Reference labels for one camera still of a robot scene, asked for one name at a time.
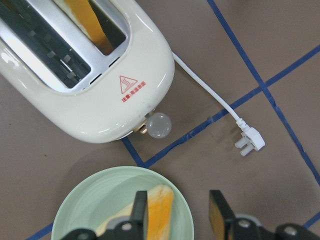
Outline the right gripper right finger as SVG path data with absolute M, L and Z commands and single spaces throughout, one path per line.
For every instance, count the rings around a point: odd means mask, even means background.
M 209 191 L 209 221 L 217 240 L 318 240 L 320 237 L 295 223 L 265 229 L 250 215 L 236 215 L 220 190 Z

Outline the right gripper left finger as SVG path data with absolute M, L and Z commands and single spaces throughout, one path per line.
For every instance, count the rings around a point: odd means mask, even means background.
M 112 220 L 104 233 L 98 236 L 93 230 L 78 228 L 70 231 L 63 240 L 145 240 L 148 231 L 147 191 L 137 191 L 129 216 Z

